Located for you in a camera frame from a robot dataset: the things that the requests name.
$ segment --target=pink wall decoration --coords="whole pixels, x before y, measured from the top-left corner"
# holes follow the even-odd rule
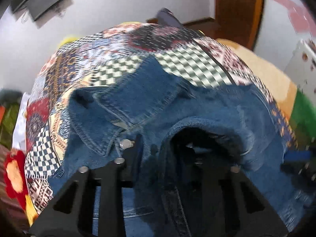
[[[316,37],[316,24],[308,10],[292,0],[274,0],[288,9],[288,15],[296,33],[310,32]]]

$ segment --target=pile of clothes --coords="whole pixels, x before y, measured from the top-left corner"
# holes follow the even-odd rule
[[[142,134],[139,181],[123,190],[126,234],[163,234],[162,185],[174,187],[169,209],[177,213],[168,231],[190,236],[172,145],[187,129],[202,130],[220,147],[197,145],[196,153],[240,166],[293,230],[315,193],[280,170],[295,138],[270,91],[229,48],[201,32],[135,22],[63,45],[37,76],[26,109],[24,167],[36,212],[78,168],[104,166]]]

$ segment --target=denim jacket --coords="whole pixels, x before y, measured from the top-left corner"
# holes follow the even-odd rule
[[[170,141],[188,127],[211,133],[228,150],[289,229],[303,214],[306,200],[297,198],[290,177],[280,172],[282,139],[276,134],[268,103],[254,85],[195,87],[166,73],[150,56],[118,84],[75,90],[69,115],[71,133],[63,164],[48,179],[54,193],[79,167],[102,167],[121,156],[122,139],[143,135],[139,181],[134,189],[123,191],[127,236],[159,236],[166,231],[191,235],[176,189],[172,209],[155,195],[159,186],[175,185]],[[172,210],[173,224],[168,226],[166,210]]]

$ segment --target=fabric patch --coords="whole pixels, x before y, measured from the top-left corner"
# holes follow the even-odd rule
[[[60,55],[62,53],[65,53],[65,52],[69,52],[75,48],[78,48],[80,46],[83,46],[89,42],[93,42],[94,40],[99,40],[99,39],[102,39],[103,38],[103,33],[102,32],[99,32],[99,33],[96,33],[96,34],[93,34],[93,35],[90,35],[90,36],[86,36],[86,37],[83,37],[83,38],[80,38],[74,42],[70,42],[70,43],[66,43],[64,44],[63,46],[61,46],[58,51],[56,52],[57,55]]]
[[[262,81],[230,48],[209,37],[195,39],[195,41],[208,48],[211,55],[225,67],[233,79],[237,76],[237,78],[244,79],[245,82],[254,83],[269,103],[273,101],[270,91]]]
[[[49,116],[49,127],[53,150],[61,163],[67,148],[68,137],[70,134],[70,120],[67,111],[69,97],[71,93],[82,87],[88,87],[92,74],[86,75],[80,81],[73,83],[63,95],[57,100]]]
[[[60,54],[53,67],[51,67],[46,76],[44,94],[49,97],[49,109],[51,110],[58,98],[67,87],[70,85],[71,80],[76,75],[76,50],[70,50]]]
[[[25,176],[47,178],[47,176],[53,175],[59,167],[60,163],[52,148],[47,122],[38,134],[33,149],[26,156]]]
[[[125,72],[133,73],[142,61],[140,55],[110,60],[104,66],[98,67],[91,78],[91,85],[108,86],[114,84]]]
[[[91,50],[78,53],[78,74],[82,74],[83,70],[91,70],[98,65],[104,65],[109,60],[143,52],[141,49],[131,47],[124,34],[117,34],[106,40],[106,45],[102,44]]]
[[[28,178],[26,185],[34,208],[40,214],[53,198],[53,190],[50,188],[47,179]]]
[[[132,23],[132,24],[120,24],[116,27],[109,28],[103,31],[103,38],[109,38],[116,34],[127,33],[135,30],[143,25],[147,25],[148,23]]]
[[[124,73],[133,73],[148,54],[110,60],[104,66],[99,66],[91,78],[91,86],[109,86],[116,83]],[[183,77],[195,86],[216,87],[233,82],[198,44],[189,43],[176,49],[151,54],[156,56],[167,73]]]
[[[40,98],[44,97],[44,86],[45,86],[45,75],[38,75],[35,79],[31,96],[28,99],[29,103],[32,103],[36,100],[39,100]]]
[[[68,113],[68,109],[64,108],[60,114],[60,120],[62,123],[59,126],[58,135],[64,139],[69,138],[69,127],[70,127],[70,116]]]
[[[195,86],[216,87],[232,83],[223,69],[197,44],[189,43],[155,56],[167,73],[183,77]]]
[[[110,43],[109,39],[95,40],[95,41],[92,41],[92,42],[89,42],[89,43],[86,43],[86,44],[82,45],[79,48],[79,52],[88,51],[88,50],[97,48],[97,47],[102,46],[102,45],[108,45],[109,43]]]
[[[163,25],[145,25],[127,33],[130,46],[145,51],[159,51],[185,44],[193,38],[204,36],[201,32]]]
[[[44,64],[44,66],[42,67],[41,71],[39,72],[39,75],[45,75],[47,73],[47,70],[52,66],[54,65],[55,61],[56,61],[56,58],[57,58],[57,54],[54,53],[50,59],[48,60],[48,62],[46,62]]]
[[[34,141],[45,126],[49,114],[49,99],[41,98],[31,103],[26,109],[26,151],[29,152]]]

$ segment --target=yellow fabric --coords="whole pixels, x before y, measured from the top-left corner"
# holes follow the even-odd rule
[[[252,72],[270,90],[285,117],[290,119],[297,91],[296,85],[290,78],[276,66],[258,57],[252,51],[238,43],[226,39],[217,39],[217,41],[228,46],[247,64]]]
[[[141,22],[138,21],[127,21],[127,22],[123,22],[120,25],[127,25],[127,24],[141,24]]]
[[[28,223],[31,226],[36,220],[36,218],[38,217],[38,214],[34,208],[31,197],[29,195],[25,195],[25,200],[26,200],[25,214],[26,214]]]
[[[59,49],[60,47],[62,47],[66,43],[74,42],[75,40],[78,40],[78,39],[79,39],[78,37],[72,37],[72,36],[66,37],[59,43],[57,49]]]

